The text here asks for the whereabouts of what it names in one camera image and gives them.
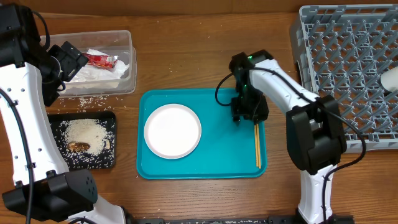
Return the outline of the wooden chopstick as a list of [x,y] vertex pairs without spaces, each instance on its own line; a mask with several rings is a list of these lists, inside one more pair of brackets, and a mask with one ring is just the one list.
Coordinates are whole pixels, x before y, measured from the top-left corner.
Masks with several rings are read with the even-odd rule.
[[259,126],[258,124],[254,125],[254,140],[255,140],[255,150],[256,150],[256,166],[257,168],[261,168],[260,163],[260,152],[259,152]]
[[260,148],[260,138],[259,138],[259,124],[255,125],[255,140],[256,140],[256,165],[261,169],[261,148]]

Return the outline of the white napkin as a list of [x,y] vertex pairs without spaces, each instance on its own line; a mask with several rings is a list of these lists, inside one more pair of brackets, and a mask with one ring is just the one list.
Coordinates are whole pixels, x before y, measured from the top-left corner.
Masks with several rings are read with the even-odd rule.
[[[94,49],[88,49],[86,52],[92,55],[105,55],[106,53],[100,52]],[[129,70],[129,64],[125,64],[122,60],[119,59],[118,55],[112,55],[118,57],[118,62],[114,68],[105,69],[99,68],[88,63],[80,69],[80,71],[74,76],[72,82],[95,82],[102,80],[117,80],[121,79],[126,71]]]

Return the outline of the red snack wrapper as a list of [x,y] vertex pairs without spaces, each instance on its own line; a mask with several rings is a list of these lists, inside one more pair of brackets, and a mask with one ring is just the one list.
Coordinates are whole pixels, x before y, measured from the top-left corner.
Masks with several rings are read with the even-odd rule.
[[88,59],[88,64],[105,69],[114,68],[118,62],[117,56],[112,55],[92,55],[88,53],[83,54]]

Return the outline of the large white plate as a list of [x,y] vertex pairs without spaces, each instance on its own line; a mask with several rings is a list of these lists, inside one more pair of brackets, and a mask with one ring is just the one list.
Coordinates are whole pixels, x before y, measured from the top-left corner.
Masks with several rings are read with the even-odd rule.
[[197,114],[185,105],[163,105],[147,118],[144,139],[155,155],[164,159],[180,159],[198,146],[201,122]]

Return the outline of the white rice pile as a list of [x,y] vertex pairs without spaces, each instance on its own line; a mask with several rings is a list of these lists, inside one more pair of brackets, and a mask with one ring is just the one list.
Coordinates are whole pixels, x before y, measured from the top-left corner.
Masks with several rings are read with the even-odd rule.
[[87,151],[72,153],[89,153],[97,156],[102,151],[110,149],[111,142],[108,139],[108,132],[97,119],[75,119],[65,123],[66,130],[62,136],[66,140],[66,149],[70,142],[85,142],[90,145]]

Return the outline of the brown food scrap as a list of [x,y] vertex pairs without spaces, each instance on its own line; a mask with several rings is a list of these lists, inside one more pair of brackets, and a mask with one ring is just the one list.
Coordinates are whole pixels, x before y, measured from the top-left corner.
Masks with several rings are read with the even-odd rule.
[[68,150],[71,152],[87,151],[89,148],[90,145],[85,142],[70,142],[68,144]]

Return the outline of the white cup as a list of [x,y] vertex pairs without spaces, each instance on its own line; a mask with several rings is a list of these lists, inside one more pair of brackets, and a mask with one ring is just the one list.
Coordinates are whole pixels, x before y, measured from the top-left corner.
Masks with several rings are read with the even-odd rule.
[[381,75],[380,79],[383,89],[393,92],[398,89],[398,67],[392,68]]

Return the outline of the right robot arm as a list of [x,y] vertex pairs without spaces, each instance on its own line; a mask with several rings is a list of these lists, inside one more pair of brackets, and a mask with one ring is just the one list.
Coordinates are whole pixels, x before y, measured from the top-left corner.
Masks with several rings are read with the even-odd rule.
[[230,103],[233,121],[259,124],[268,118],[267,100],[278,106],[286,118],[287,152],[300,170],[299,219],[330,223],[331,172],[347,149],[337,101],[299,85],[265,50],[232,56],[229,69],[238,93]]

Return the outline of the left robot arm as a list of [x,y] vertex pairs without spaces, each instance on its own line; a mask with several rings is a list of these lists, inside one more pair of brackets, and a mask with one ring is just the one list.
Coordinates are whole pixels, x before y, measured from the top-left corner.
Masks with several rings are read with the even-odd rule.
[[27,223],[133,223],[98,194],[90,171],[71,171],[58,150],[45,109],[88,59],[69,42],[41,40],[39,18],[16,3],[1,7],[1,116],[14,169],[4,205]]

